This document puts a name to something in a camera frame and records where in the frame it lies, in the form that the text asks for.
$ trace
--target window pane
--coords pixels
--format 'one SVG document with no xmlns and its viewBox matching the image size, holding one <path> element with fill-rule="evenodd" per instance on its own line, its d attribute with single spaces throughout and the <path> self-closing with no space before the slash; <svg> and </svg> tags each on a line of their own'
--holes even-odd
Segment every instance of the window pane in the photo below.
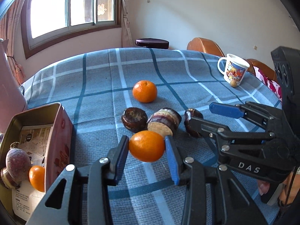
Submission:
<svg viewBox="0 0 300 225">
<path fill-rule="evenodd" d="M 71 0 L 71 25 L 80 25 L 92 21 L 92 0 Z"/>
<path fill-rule="evenodd" d="M 115 0 L 98 0 L 97 21 L 113 21 L 114 4 Z"/>
<path fill-rule="evenodd" d="M 32 0 L 30 24 L 32 38 L 66 27 L 65 0 Z"/>
</svg>

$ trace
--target red and white floral fabric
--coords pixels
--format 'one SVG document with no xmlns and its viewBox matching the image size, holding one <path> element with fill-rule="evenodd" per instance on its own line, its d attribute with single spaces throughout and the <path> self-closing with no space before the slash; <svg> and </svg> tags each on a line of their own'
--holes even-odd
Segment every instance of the red and white floral fabric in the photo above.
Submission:
<svg viewBox="0 0 300 225">
<path fill-rule="evenodd" d="M 264 73 L 257 67 L 254 67 L 256 77 L 263 82 L 274 94 L 282 101 L 281 87 L 273 80 L 269 80 Z"/>
</svg>

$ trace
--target pink kettle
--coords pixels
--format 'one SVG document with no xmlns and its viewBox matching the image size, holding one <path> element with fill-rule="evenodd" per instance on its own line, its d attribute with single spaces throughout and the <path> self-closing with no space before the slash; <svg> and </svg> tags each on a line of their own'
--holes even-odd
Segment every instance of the pink kettle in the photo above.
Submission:
<svg viewBox="0 0 300 225">
<path fill-rule="evenodd" d="M 8 65 L 6 49 L 8 40 L 0 39 L 0 133 L 6 129 L 15 114 L 27 110 L 25 97 Z"/>
</svg>

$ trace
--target orange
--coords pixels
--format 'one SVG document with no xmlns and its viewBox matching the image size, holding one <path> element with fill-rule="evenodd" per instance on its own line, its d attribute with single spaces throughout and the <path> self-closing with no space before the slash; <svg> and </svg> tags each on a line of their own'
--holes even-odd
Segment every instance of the orange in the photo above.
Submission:
<svg viewBox="0 0 300 225">
<path fill-rule="evenodd" d="M 45 192 L 45 168 L 33 166 L 29 170 L 29 181 L 36 190 Z"/>
<path fill-rule="evenodd" d="M 137 101 L 149 103 L 156 99 L 157 88 L 151 81 L 141 80 L 134 85 L 132 94 Z"/>
<path fill-rule="evenodd" d="M 129 151 L 133 157 L 142 162 L 155 162 L 165 152 L 165 140 L 156 132 L 140 131 L 131 137 Z"/>
</svg>

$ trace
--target pink curtain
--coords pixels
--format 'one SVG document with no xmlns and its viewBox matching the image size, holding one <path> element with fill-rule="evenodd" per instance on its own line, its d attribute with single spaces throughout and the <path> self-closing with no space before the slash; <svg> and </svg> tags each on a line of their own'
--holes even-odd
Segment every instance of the pink curtain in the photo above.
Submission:
<svg viewBox="0 0 300 225">
<path fill-rule="evenodd" d="M 7 40 L 7 60 L 15 80 L 20 85 L 24 83 L 25 75 L 23 67 L 14 59 L 14 37 L 16 35 L 22 6 L 25 0 L 15 0 L 10 6 L 3 19 L 0 21 L 0 38 Z"/>
<path fill-rule="evenodd" d="M 127 3 L 128 0 L 122 0 L 122 47 L 133 47 L 132 43 L 132 37 L 131 37 L 131 32 L 130 32 L 130 23 L 128 21 L 127 17 Z"/>
</svg>

